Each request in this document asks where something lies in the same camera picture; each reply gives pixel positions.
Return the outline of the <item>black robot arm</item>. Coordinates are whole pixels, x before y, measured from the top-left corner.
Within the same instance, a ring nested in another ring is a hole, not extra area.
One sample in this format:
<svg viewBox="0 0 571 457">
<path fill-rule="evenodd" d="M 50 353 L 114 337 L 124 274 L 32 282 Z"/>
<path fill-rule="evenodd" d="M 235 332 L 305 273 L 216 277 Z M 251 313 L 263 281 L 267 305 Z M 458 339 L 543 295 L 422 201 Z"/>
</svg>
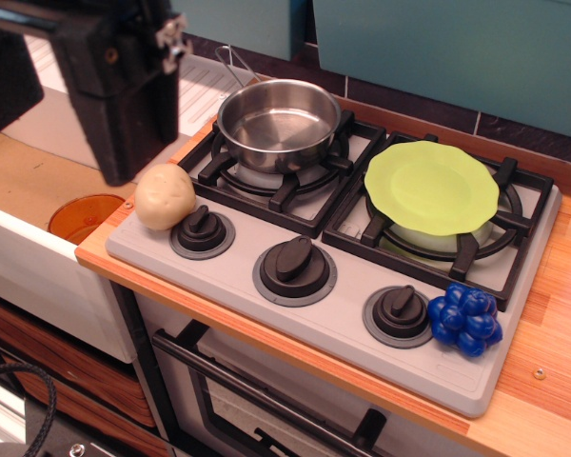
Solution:
<svg viewBox="0 0 571 457">
<path fill-rule="evenodd" d="M 168 1 L 0 1 L 0 132 L 44 98 L 45 39 L 106 183 L 131 181 L 178 136 L 186 26 Z"/>
</svg>

